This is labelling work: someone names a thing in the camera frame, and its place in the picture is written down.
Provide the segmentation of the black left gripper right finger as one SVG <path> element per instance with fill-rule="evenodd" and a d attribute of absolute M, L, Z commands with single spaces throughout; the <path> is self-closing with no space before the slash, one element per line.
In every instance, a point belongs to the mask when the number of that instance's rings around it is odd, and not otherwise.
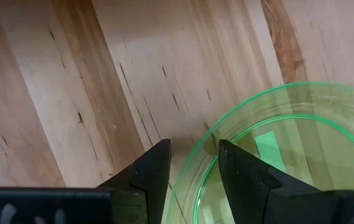
<path fill-rule="evenodd" d="M 236 223 L 340 223 L 339 199 L 222 139 L 221 181 Z"/>

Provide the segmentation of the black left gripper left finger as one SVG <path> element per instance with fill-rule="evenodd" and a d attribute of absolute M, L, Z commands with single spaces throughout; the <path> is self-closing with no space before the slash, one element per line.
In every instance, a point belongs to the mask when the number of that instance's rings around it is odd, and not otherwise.
<path fill-rule="evenodd" d="M 162 139 L 98 186 L 111 192 L 111 223 L 161 224 L 169 186 L 170 161 L 170 139 Z"/>

